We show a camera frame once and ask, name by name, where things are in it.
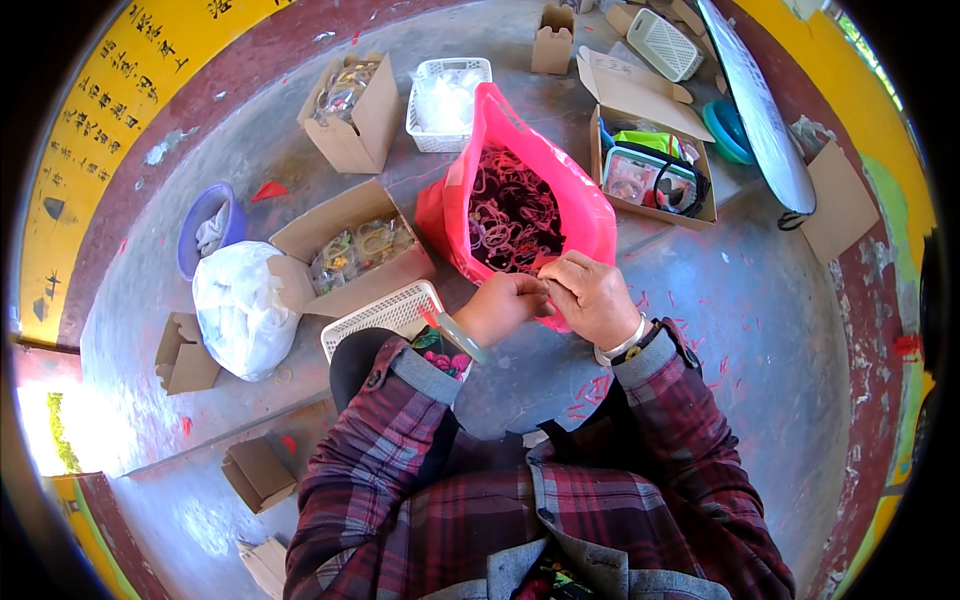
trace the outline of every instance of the hand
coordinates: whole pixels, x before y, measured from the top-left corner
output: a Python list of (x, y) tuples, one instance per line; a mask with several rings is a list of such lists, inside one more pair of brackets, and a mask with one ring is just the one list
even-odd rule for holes
[[(570, 328), (601, 350), (620, 346), (640, 326), (640, 313), (616, 267), (571, 250), (543, 265), (538, 277), (550, 286), (550, 299)], [(649, 321), (647, 327), (653, 327)]]
[(549, 292), (546, 283), (525, 273), (494, 273), (452, 318), (486, 348), (524, 321), (554, 314), (556, 309), (547, 302)]

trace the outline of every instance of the dark trousers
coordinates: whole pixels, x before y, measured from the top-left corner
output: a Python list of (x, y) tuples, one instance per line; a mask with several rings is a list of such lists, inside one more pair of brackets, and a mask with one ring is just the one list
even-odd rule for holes
[[(389, 329), (362, 329), (347, 336), (337, 346), (330, 361), (330, 390), (338, 413), (342, 413), (360, 391), (373, 368), (380, 347), (395, 335)], [(553, 421), (543, 423), (540, 427), (550, 435), (557, 448), (558, 459), (562, 462), (621, 468), (633, 472), (640, 472), (638, 469), (649, 471), (650, 462), (647, 460), (645, 448), (638, 448), (642, 444), (636, 443), (639, 439), (636, 419), (627, 405), (623, 387), (616, 379), (597, 410), (576, 431), (568, 434)], [(459, 429), (460, 423), (453, 416), (453, 411), (445, 411), (434, 434), (434, 443), (423, 459), (415, 491), (436, 481), (441, 474), (452, 474), (444, 473), (444, 467)], [(505, 449), (503, 456), (522, 457), (519, 436), (509, 433), (507, 435), (512, 438), (511, 444), (515, 444), (516, 448)], [(480, 461), (484, 462), (489, 465), (502, 465), (502, 461), (495, 459)], [(460, 460), (454, 461), (451, 470), (459, 469), (460, 463)], [(477, 461), (466, 460), (465, 463), (476, 464)]]

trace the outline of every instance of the purple bucket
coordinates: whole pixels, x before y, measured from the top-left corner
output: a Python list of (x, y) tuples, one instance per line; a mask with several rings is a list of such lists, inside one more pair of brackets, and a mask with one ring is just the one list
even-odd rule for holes
[(177, 241), (177, 266), (180, 268), (180, 275), (187, 281), (193, 281), (193, 274), (196, 273), (197, 265), (200, 264), (197, 229), (200, 228), (201, 223), (216, 215), (224, 203), (229, 203), (227, 227), (217, 250), (243, 241), (247, 236), (247, 214), (233, 197), (233, 188), (230, 184), (218, 181), (206, 188), (187, 211), (186, 218), (183, 219), (183, 227), (180, 228), (180, 239)]

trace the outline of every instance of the pink plastic bag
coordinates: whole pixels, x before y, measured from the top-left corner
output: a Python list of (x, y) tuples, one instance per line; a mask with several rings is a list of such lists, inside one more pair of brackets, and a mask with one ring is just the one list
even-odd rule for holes
[[(440, 255), (477, 285), (493, 275), (470, 253), (467, 216), (480, 152), (487, 144), (506, 147), (550, 185), (560, 210), (560, 233), (566, 236), (564, 252), (576, 250), (613, 264), (616, 218), (610, 203), (573, 158), (520, 121), (499, 88), (488, 83), (476, 88), (469, 144), (446, 176), (417, 197), (417, 226)], [(570, 330), (559, 312), (538, 321), (562, 333)]]

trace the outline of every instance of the silver bracelet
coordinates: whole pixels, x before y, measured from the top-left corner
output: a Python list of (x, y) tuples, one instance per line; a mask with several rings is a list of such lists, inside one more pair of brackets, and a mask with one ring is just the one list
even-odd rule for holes
[(647, 326), (647, 315), (644, 312), (640, 312), (640, 325), (636, 328), (634, 335), (630, 336), (626, 342), (617, 346), (616, 348), (603, 351), (596, 344), (593, 345), (593, 358), (596, 359), (602, 367), (609, 367), (612, 363), (612, 360), (623, 354), (631, 347), (635, 346), (637, 342), (643, 339), (643, 329)]

